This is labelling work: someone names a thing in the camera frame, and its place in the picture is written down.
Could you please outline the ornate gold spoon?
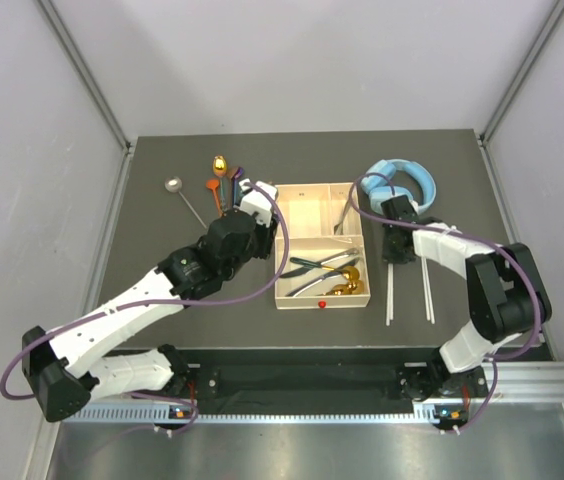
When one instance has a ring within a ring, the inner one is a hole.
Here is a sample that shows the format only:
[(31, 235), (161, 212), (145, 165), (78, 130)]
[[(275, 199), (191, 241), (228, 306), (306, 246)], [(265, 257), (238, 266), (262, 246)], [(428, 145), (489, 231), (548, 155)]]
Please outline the ornate gold spoon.
[(362, 281), (351, 281), (337, 284), (325, 293), (325, 296), (360, 295), (365, 293), (365, 285)]

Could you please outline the plain gold spoon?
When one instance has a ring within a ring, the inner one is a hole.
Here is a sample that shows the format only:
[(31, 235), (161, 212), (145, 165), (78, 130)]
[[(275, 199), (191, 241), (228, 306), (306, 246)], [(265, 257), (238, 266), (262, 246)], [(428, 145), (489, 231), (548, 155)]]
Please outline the plain gold spoon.
[(360, 279), (358, 269), (353, 266), (343, 266), (334, 269), (334, 272), (342, 275), (348, 282), (356, 282)]

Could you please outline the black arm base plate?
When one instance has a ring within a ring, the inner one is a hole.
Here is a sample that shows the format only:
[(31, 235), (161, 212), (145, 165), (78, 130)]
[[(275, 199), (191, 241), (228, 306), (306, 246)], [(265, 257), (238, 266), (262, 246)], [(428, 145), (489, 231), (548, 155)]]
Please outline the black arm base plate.
[(423, 364), (206, 364), (185, 381), (196, 400), (237, 399), (248, 394), (372, 393), (382, 399), (478, 398), (487, 393), (484, 371), (438, 377)]

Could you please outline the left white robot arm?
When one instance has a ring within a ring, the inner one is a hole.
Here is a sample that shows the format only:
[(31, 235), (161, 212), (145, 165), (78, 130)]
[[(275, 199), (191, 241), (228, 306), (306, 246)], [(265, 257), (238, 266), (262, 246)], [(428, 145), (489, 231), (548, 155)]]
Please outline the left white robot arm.
[(188, 366), (175, 347), (112, 351), (155, 322), (204, 303), (250, 260), (269, 257), (279, 225), (278, 190), (247, 180), (240, 188), (237, 206), (126, 291), (63, 327), (36, 326), (23, 335), (22, 373), (47, 421), (65, 420), (104, 397), (138, 390), (174, 397), (186, 390)]

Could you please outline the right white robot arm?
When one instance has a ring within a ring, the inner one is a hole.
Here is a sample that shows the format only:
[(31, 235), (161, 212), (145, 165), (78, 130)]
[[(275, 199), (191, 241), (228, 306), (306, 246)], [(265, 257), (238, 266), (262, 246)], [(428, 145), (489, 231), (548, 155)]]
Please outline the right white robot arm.
[(506, 343), (538, 332), (552, 317), (552, 305), (528, 246), (483, 243), (434, 218), (422, 219), (404, 196), (381, 203), (383, 259), (407, 264), (433, 261), (466, 281), (469, 321), (426, 363), (431, 388), (449, 396)]

